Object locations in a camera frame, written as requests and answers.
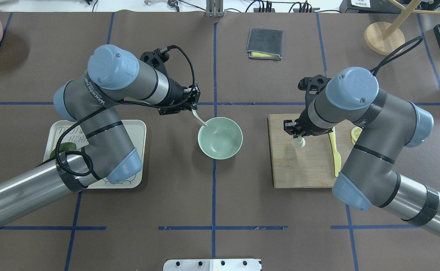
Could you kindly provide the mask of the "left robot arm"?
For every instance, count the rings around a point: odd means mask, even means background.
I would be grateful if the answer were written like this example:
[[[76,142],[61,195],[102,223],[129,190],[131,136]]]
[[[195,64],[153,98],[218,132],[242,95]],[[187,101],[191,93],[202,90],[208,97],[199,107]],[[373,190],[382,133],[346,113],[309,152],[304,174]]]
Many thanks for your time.
[[[169,45],[136,57],[115,45],[98,47],[86,71],[54,95],[56,111],[73,125],[61,134],[53,158],[0,184],[0,230],[63,197],[106,178],[127,180],[143,163],[116,106],[156,108],[161,115],[195,111],[196,79],[183,87],[165,68]]]

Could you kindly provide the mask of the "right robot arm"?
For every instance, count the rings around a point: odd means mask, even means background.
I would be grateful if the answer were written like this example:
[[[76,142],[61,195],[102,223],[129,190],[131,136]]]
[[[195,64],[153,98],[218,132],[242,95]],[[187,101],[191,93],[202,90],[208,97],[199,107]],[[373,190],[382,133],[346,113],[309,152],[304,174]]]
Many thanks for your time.
[[[305,77],[306,108],[284,120],[294,138],[320,136],[347,120],[362,129],[333,185],[337,199],[360,211],[383,208],[414,227],[440,237],[440,192],[393,170],[404,147],[419,146],[430,135],[430,113],[388,94],[373,72],[348,67],[333,78]]]

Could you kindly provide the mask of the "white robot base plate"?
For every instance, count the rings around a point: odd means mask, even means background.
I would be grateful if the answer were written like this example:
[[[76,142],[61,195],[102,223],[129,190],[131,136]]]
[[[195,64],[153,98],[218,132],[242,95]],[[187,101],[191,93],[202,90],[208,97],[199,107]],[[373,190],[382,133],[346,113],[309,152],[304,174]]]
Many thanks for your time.
[[[261,271],[260,259],[171,259],[164,271]]]

